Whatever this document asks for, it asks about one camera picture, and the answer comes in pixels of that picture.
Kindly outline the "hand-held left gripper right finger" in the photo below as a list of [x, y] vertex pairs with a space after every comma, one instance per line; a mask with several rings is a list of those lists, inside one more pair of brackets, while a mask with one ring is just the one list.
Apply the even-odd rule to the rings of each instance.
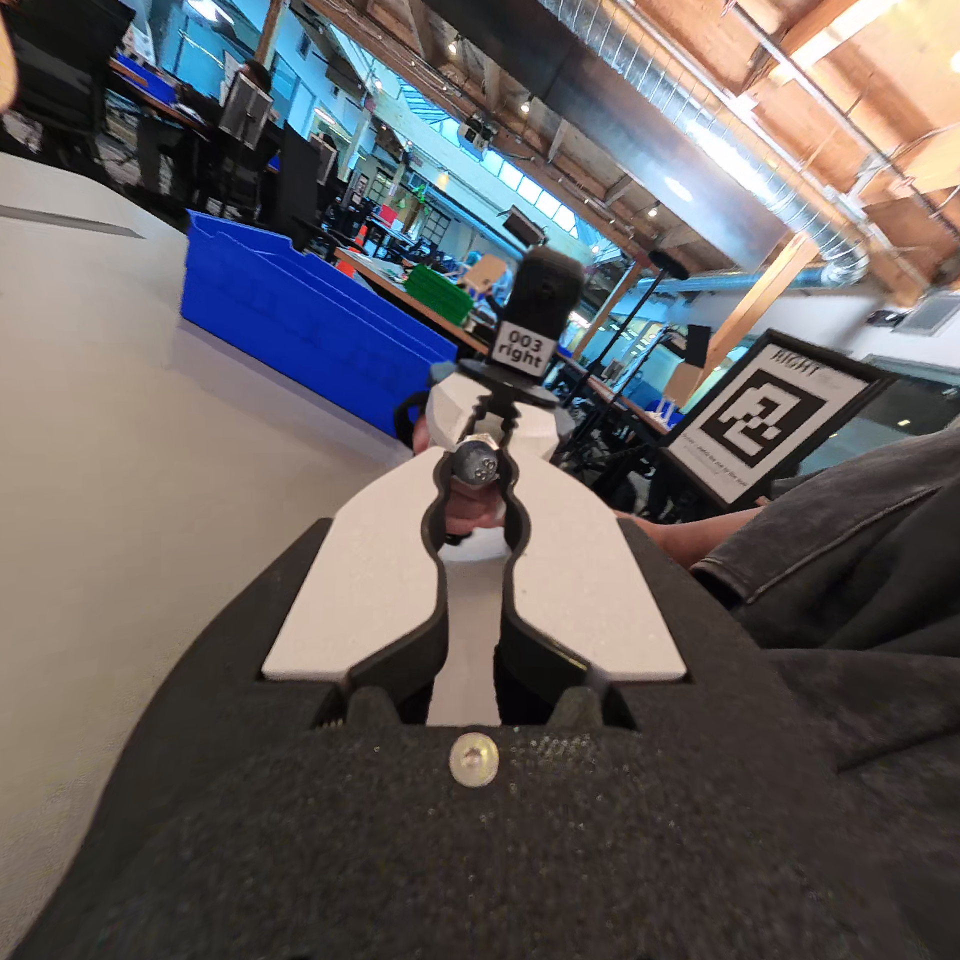
[[500, 647], [523, 685], [675, 683], [688, 668], [618, 517], [511, 444]]

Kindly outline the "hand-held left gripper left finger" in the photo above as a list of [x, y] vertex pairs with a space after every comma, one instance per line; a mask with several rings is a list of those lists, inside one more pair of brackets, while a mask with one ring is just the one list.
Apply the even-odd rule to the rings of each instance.
[[404, 642], [439, 628], [436, 665], [387, 667], [426, 683], [447, 656], [445, 450], [432, 446], [361, 489], [332, 518], [261, 668], [265, 680], [370, 682]]

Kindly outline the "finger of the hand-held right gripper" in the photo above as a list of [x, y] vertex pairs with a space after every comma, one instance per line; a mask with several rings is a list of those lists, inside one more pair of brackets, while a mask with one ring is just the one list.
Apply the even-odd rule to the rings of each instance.
[[490, 389], [463, 373], [450, 373], [438, 381], [427, 399], [427, 431], [430, 443], [442, 450], [456, 450], [474, 421]]
[[568, 410], [556, 405], [547, 408], [518, 402], [514, 405], [510, 429], [510, 459], [549, 462], [572, 433], [573, 418]]

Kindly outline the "steel hex bolt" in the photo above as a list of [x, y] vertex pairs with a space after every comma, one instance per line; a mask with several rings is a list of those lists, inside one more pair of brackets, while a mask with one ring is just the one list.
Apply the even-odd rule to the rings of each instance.
[[451, 477], [464, 486], [478, 489], [489, 486], [499, 476], [499, 446], [489, 435], [473, 435], [461, 440], [451, 454]]

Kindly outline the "blue plastic bin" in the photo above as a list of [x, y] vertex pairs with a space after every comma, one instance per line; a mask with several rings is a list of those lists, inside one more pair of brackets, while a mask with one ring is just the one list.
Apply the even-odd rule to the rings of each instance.
[[395, 410], [456, 344], [282, 234], [189, 217], [181, 316], [396, 437]]

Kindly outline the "grey desk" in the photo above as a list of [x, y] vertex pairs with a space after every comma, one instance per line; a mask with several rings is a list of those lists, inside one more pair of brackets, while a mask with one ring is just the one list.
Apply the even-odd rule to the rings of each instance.
[[187, 239], [2, 155], [2, 958], [187, 647], [410, 457], [183, 320]]

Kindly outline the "person's right hand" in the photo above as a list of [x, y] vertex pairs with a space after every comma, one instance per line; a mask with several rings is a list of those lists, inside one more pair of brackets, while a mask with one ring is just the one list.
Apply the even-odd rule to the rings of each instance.
[[467, 485], [450, 482], [445, 506], [445, 531], [449, 537], [465, 538], [477, 530], [497, 529], [505, 522], [506, 505], [496, 484]]

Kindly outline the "hanging black monitor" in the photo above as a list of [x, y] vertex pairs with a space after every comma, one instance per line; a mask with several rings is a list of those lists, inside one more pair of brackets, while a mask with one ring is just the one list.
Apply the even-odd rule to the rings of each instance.
[[502, 211], [503, 229], [525, 248], [545, 246], [547, 235], [542, 227], [527, 217], [515, 205]]

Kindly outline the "black light stand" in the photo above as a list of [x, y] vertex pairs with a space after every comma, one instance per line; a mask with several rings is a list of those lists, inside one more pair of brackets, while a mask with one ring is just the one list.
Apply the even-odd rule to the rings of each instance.
[[631, 308], [630, 312], [621, 319], [618, 326], [610, 335], [610, 338], [603, 349], [597, 354], [596, 357], [593, 358], [592, 361], [590, 361], [589, 364], [583, 368], [582, 375], [579, 377], [579, 379], [572, 383], [567, 396], [560, 404], [560, 409], [562, 409], [564, 412], [570, 411], [578, 395], [589, 385], [591, 378], [602, 372], [602, 369], [605, 366], [604, 361], [607, 354], [615, 347], [623, 333], [629, 328], [631, 321], [637, 316], [639, 311], [642, 309], [642, 306], [646, 304], [664, 279], [671, 278], [680, 282], [685, 282], [690, 279], [690, 270], [680, 260], [668, 253], [665, 249], [654, 247], [649, 251], [648, 258], [655, 270], [654, 278], [644, 289], [643, 293]]

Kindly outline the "green plastic bin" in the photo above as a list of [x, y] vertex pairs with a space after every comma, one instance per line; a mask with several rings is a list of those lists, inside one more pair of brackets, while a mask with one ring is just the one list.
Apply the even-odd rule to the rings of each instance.
[[402, 286], [411, 298], [456, 327], [462, 327], [474, 309], [466, 289], [425, 264], [415, 265]]

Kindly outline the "wooden background table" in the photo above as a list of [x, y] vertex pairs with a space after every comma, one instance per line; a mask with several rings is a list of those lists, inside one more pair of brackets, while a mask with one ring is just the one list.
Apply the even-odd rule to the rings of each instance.
[[[363, 278], [381, 299], [413, 317], [422, 326], [438, 332], [444, 339], [454, 343], [458, 358], [485, 358], [489, 353], [489, 344], [485, 340], [478, 339], [461, 326], [450, 322], [436, 310], [416, 300], [401, 283], [395, 282], [383, 272], [380, 261], [372, 260], [343, 247], [337, 248], [334, 254], [339, 263], [345, 262], [351, 266], [356, 275]], [[616, 391], [606, 386], [598, 376], [591, 375], [584, 385], [604, 401], [611, 402], [614, 408], [629, 412], [645, 428], [652, 430], [655, 438], [660, 439], [669, 434], [668, 422], [663, 422], [660, 417], [643, 410], [639, 405], [628, 400], [624, 394], [618, 394], [617, 398], [614, 398]]]

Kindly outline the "tan and black board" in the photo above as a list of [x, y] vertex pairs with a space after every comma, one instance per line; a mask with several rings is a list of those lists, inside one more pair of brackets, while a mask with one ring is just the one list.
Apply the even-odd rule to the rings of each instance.
[[663, 399], [674, 407], [685, 406], [704, 377], [712, 336], [713, 330], [707, 325], [690, 324], [687, 327], [681, 362], [670, 374], [662, 393]]

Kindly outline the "black framed marker sign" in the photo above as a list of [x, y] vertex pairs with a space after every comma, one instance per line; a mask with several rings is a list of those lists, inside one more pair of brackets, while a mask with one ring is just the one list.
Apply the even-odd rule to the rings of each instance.
[[721, 512], [746, 509], [896, 379], [768, 330], [667, 434], [659, 460]]

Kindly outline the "black office chair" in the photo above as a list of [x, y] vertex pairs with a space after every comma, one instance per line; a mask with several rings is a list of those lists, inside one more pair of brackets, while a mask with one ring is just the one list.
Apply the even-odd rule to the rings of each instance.
[[279, 172], [266, 226], [286, 236], [298, 253], [324, 233], [318, 219], [319, 198], [328, 195], [328, 180], [337, 160], [334, 143], [324, 138], [306, 139], [293, 126], [283, 126]]

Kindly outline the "corrugated silver duct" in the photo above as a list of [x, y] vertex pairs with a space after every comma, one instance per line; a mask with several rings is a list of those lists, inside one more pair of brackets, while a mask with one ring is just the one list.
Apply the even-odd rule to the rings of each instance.
[[824, 287], [850, 287], [870, 267], [866, 239], [706, 67], [626, 2], [542, 1], [546, 11], [679, 133], [794, 234], [818, 248]]

